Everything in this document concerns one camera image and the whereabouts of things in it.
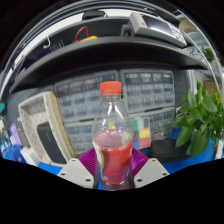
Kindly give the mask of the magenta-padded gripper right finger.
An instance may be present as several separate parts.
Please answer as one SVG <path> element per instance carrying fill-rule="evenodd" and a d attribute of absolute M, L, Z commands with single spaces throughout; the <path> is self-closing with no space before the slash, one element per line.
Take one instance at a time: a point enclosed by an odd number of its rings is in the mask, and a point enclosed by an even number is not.
<path fill-rule="evenodd" d="M 132 150 L 128 183 L 130 189 L 141 188 L 169 175 L 156 159 L 148 159 L 139 150 Z"/>

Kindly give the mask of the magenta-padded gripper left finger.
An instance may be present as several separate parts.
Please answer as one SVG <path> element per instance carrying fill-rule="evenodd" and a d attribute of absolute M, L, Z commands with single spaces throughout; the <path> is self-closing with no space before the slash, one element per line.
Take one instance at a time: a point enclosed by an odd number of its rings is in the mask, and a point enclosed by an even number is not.
<path fill-rule="evenodd" d="M 95 149 L 92 148 L 79 158 L 70 159 L 58 176 L 78 186 L 97 189 L 99 171 Z"/>

